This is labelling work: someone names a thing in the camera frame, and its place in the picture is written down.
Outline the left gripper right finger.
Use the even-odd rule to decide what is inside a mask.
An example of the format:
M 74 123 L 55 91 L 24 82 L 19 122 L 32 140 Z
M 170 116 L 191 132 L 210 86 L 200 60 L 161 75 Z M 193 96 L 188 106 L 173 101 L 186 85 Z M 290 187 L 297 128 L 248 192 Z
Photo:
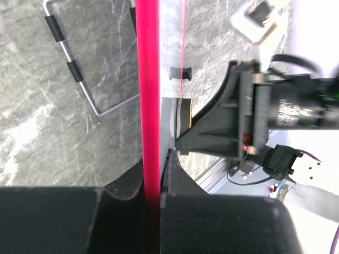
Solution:
M 268 197 L 211 195 L 166 156 L 161 253 L 301 253 L 288 210 Z

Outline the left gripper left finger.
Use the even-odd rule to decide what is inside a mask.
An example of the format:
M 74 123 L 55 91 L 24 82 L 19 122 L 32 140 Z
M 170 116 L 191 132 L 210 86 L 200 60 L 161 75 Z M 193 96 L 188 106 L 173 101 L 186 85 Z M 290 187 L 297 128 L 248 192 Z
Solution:
M 1 253 L 142 253 L 138 162 L 104 187 L 1 188 Z

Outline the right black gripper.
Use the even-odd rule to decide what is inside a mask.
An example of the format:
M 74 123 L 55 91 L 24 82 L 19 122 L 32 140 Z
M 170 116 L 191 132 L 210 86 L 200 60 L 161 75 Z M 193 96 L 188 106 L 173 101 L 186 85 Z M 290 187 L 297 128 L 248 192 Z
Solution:
M 240 160 L 259 154 L 268 130 L 337 130 L 338 78 L 259 72 L 231 61 L 214 97 L 192 118 L 175 146 Z

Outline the red framed whiteboard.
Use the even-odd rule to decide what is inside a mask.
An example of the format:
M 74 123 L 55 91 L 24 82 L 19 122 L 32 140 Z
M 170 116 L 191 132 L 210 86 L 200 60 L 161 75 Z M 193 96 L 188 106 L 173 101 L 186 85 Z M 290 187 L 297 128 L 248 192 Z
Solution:
M 146 250 L 160 253 L 160 2 L 136 2 Z

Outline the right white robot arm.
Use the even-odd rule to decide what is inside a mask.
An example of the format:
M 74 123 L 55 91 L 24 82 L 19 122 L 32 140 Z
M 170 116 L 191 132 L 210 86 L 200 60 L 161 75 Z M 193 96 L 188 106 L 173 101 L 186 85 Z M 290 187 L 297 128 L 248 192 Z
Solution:
M 261 166 L 268 180 L 288 180 L 338 194 L 336 167 L 298 149 L 267 145 L 270 130 L 337 130 L 333 78 L 261 72 L 256 62 L 232 61 L 211 101 L 190 121 L 177 121 L 175 146 L 182 153 L 224 157 L 236 168 Z

